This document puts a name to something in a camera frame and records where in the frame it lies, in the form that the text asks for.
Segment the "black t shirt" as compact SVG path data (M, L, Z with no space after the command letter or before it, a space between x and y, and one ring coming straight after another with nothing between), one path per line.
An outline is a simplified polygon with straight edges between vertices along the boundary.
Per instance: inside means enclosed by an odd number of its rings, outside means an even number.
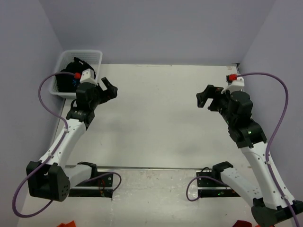
M56 75L59 92L75 93L80 84L82 72L87 69L94 70L87 62L80 58L74 57L73 59L73 62L70 62L65 69L61 70L62 74Z

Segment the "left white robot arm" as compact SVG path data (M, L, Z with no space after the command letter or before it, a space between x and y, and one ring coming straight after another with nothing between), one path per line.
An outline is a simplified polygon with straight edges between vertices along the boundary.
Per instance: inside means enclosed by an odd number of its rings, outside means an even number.
M80 183L93 186L98 182L95 164L79 162L75 167L67 169L66 163L76 143L93 121L96 107L117 97L117 87L107 78L101 81L105 90L98 83L80 83L73 101L76 105L71 106L64 118L59 137L38 161L31 161L27 165L27 183L32 197L63 201L74 186Z

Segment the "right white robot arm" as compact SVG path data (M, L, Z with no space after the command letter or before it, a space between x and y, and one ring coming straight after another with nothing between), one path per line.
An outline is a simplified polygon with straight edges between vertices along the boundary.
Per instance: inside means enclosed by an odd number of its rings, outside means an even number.
M228 133L247 159L258 182L255 187L229 162L216 164L212 168L211 180L217 185L231 187L250 206L251 213L261 227L273 227L303 211L302 201L289 192L271 155L266 152L267 138L261 126L251 117L253 102L243 91L224 91L222 87L208 85L197 93L197 106L218 112L228 125Z

